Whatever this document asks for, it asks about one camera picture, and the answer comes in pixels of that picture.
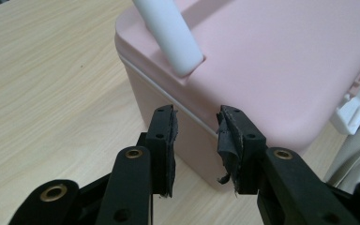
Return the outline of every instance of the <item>white handle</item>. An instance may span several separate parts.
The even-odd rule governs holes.
[[[203,54],[173,0],[133,0],[174,72],[184,77],[202,61]]]

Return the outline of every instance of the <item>pink plastic container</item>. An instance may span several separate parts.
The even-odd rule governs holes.
[[[241,109],[269,146],[303,154],[360,73],[360,1],[177,1],[204,61],[177,76],[136,8],[115,44],[142,117],[173,104],[175,151],[215,188],[222,104]]]

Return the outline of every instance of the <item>wooden table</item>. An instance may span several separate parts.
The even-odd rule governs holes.
[[[53,179],[83,187],[146,131],[114,42],[131,1],[25,1],[0,6],[0,224]],[[327,125],[304,159],[320,177],[344,135]],[[180,158],[156,224],[261,224],[256,198],[210,188]]]

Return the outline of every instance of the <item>brass screw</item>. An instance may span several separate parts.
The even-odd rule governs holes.
[[[131,149],[125,153],[125,156],[127,158],[139,158],[142,155],[143,155],[143,151],[141,151],[139,149]]]
[[[289,151],[286,150],[275,150],[274,155],[281,159],[292,159],[293,155]]]
[[[67,187],[63,184],[50,186],[40,194],[40,199],[46,203],[61,199],[67,193]]]

